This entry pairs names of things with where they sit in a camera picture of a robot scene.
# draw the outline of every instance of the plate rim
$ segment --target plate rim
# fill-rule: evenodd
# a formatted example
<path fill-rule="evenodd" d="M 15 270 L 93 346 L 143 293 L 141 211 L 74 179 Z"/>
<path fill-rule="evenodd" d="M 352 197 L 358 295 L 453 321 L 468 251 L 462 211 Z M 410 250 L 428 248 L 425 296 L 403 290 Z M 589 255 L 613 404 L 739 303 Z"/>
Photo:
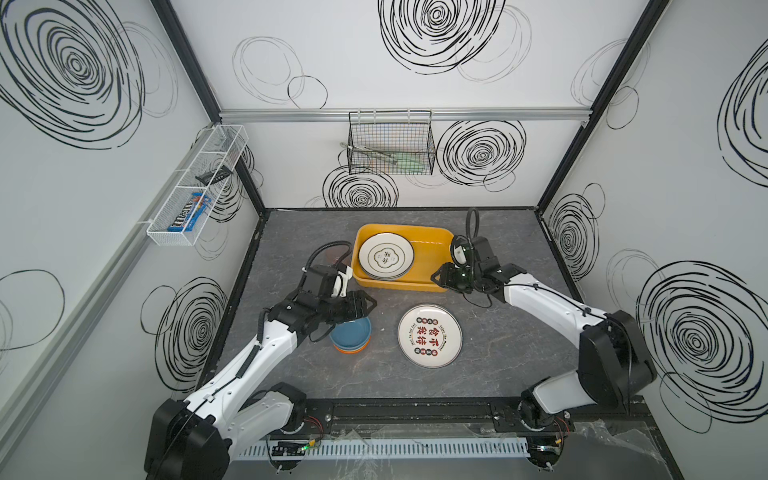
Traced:
<path fill-rule="evenodd" d="M 370 247 L 370 248 L 369 248 L 369 251 L 368 251 L 368 252 L 367 252 L 365 255 L 363 255 L 364 249 L 365 249 L 365 247 L 366 247 L 366 243 L 368 243 L 368 242 L 369 242 L 371 239 L 373 239 L 373 238 L 375 238 L 375 237 L 377 237 L 377 236 L 379 236 L 379 235 L 383 235 L 383 234 L 388 234 L 388 235 L 395 235 L 395 236 L 397 236 L 397 237 L 400 237 L 400 238 L 402 238 L 402 239 L 403 239 L 403 240 L 404 240 L 404 241 L 405 241 L 405 242 L 408 244 L 408 246 L 409 246 L 410 252 L 408 253 L 408 252 L 406 252 L 406 249 L 403 249 L 403 253 L 404 253 L 404 254 L 406 254 L 406 255 L 407 255 L 407 254 L 409 254 L 409 255 L 410 255 L 410 257 L 411 257 L 411 262 L 410 262 L 410 264 L 408 265 L 408 267 L 407 267 L 407 268 L 406 268 L 406 269 L 405 269 L 405 270 L 402 272 L 402 274 L 397 274 L 397 275 L 394 275 L 394 276 L 390 276 L 390 277 L 382 277 L 382 276 L 380 276 L 380 275 L 375 275 L 375 274 L 373 274 L 373 275 L 372 275 L 372 274 L 371 274 L 371 273 L 370 273 L 370 272 L 369 272 L 369 271 L 366 269 L 366 266 L 365 266 L 365 264 L 364 264 L 364 262 L 363 262 L 363 260 L 362 260 L 362 259 L 363 259 L 363 258 L 366 258 L 366 261 L 368 261 L 367 257 L 368 257 L 368 255 L 370 255 L 370 251 L 371 251 L 371 250 L 373 250 L 373 247 Z M 398 246 L 396 243 L 393 243 L 393 242 L 384 242 L 384 243 L 391 243 L 392 245 Z M 413 268 L 413 264 L 414 264 L 414 262 L 415 262 L 415 256 L 416 256 L 416 254 L 415 254 L 415 249 L 413 248 L 413 245 L 411 244 L 411 241 L 410 241 L 410 240 L 408 240 L 407 238 L 405 238 L 403 235 L 400 235 L 399 233 L 394 233 L 394 232 L 378 232 L 378 233 L 376 233 L 376 234 L 374 234 L 374 235 L 371 235 L 371 236 L 370 236 L 370 237 L 368 237 L 368 238 L 367 238 L 367 239 L 366 239 L 364 242 L 362 242 L 362 244 L 360 245 L 360 248 L 359 248 L 359 250 L 357 251 L 357 261 L 358 261 L 358 263 L 359 263 L 359 265 L 360 265 L 360 268 L 362 268 L 362 271 L 363 271 L 363 272 L 365 272 L 365 273 L 366 273 L 366 275 L 370 276 L 370 277 L 371 277 L 373 280 L 381 280 L 381 281 L 391 281 L 391 280 L 397 280 L 397 279 L 398 279 L 398 278 L 400 278 L 401 276 L 404 276 L 404 275 L 406 275 L 406 274 L 407 274 L 407 273 L 408 273 L 408 272 L 409 272 L 409 271 L 410 271 L 410 270 Z"/>
<path fill-rule="evenodd" d="M 456 322 L 456 326 L 458 327 L 458 334 L 459 334 L 458 351 L 456 352 L 456 355 L 452 359 L 450 359 L 448 361 L 448 363 L 445 363 L 445 364 L 440 365 L 440 366 L 426 366 L 426 365 L 421 365 L 421 364 L 417 363 L 414 359 L 412 359 L 410 356 L 408 356 L 408 353 L 406 353 L 406 350 L 404 348 L 402 348 L 402 342 L 400 342 L 400 326 L 402 325 L 402 321 L 404 319 L 406 319 L 406 316 L 409 313 L 411 313 L 413 310 L 415 310 L 417 308 L 420 308 L 420 307 L 423 307 L 423 306 L 433 306 L 433 307 L 439 308 L 440 310 L 446 312 L 447 314 L 449 314 L 451 316 L 451 318 L 454 319 L 454 321 Z M 402 352 L 402 354 L 409 361 L 413 362 L 415 365 L 420 366 L 420 367 L 422 367 L 424 369 L 441 369 L 444 366 L 448 366 L 448 365 L 452 364 L 458 358 L 458 355 L 462 352 L 462 347 L 464 346 L 464 331 L 462 330 L 462 326 L 458 322 L 458 319 L 456 318 L 456 315 L 451 313 L 451 311 L 448 310 L 447 308 L 445 308 L 444 306 L 438 305 L 437 303 L 420 303 L 418 305 L 414 305 L 413 307 L 409 308 L 400 317 L 400 321 L 397 323 L 397 344 L 400 346 L 400 351 Z"/>

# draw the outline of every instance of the plastic sheet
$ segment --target plastic sheet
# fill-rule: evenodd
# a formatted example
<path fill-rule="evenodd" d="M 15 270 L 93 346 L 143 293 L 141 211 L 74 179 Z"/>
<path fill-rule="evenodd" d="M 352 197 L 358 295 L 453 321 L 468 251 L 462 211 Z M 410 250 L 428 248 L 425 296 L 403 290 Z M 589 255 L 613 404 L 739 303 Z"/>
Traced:
<path fill-rule="evenodd" d="M 597 420 L 596 422 L 577 422 L 574 427 L 576 435 L 597 440 L 605 445 L 634 450 L 649 455 L 658 462 L 665 463 L 647 432 L 647 427 L 642 422 L 621 422 L 616 425 L 606 425 L 604 420 Z"/>

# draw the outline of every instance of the blue bowl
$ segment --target blue bowl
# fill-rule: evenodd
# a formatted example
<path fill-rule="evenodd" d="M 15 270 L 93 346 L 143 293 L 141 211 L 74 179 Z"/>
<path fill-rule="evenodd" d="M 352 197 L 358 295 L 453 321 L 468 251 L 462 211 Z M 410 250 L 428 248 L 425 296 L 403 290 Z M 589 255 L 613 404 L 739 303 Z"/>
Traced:
<path fill-rule="evenodd" d="M 368 317 L 340 323 L 330 334 L 337 349 L 354 352 L 364 347 L 371 338 L 371 321 Z"/>

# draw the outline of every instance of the aluminum rail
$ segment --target aluminum rail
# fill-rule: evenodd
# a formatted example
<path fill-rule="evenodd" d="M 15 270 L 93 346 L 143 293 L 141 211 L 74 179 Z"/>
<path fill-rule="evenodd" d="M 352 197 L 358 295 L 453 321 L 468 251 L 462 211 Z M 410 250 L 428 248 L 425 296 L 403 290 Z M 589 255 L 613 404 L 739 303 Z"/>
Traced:
<path fill-rule="evenodd" d="M 367 116 L 376 113 L 377 121 L 407 121 L 419 112 L 431 111 L 432 121 L 530 121 L 530 120 L 575 120 L 589 121 L 592 110 L 586 107 L 557 108 L 235 108 L 221 111 L 221 123 L 249 124 L 270 122 L 314 122 L 349 121 L 349 114 L 355 118 L 361 111 Z"/>

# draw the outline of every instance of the red wire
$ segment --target red wire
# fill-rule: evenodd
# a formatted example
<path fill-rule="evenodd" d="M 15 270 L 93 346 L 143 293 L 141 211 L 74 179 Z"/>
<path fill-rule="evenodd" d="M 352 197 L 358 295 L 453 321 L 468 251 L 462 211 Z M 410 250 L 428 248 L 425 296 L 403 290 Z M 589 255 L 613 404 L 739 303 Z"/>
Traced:
<path fill-rule="evenodd" d="M 309 421 L 310 423 L 313 423 L 315 426 L 317 426 L 317 428 L 320 430 L 320 434 L 321 435 L 323 434 L 323 430 L 324 430 L 323 429 L 323 424 L 320 423 L 320 420 L 316 419 L 315 417 L 313 417 L 311 415 L 308 415 L 306 417 L 306 420 Z"/>
<path fill-rule="evenodd" d="M 560 420 L 561 422 L 563 422 L 563 425 L 565 425 L 565 429 L 568 430 L 568 433 L 571 433 L 571 427 L 568 426 L 568 422 L 566 422 L 565 420 L 561 419 L 560 417 L 555 417 L 555 418 Z"/>
<path fill-rule="evenodd" d="M 565 437 L 563 436 L 563 429 L 560 428 L 560 424 L 559 423 L 555 422 L 554 424 L 558 426 L 558 431 L 560 432 L 560 443 L 564 443 L 565 442 Z"/>

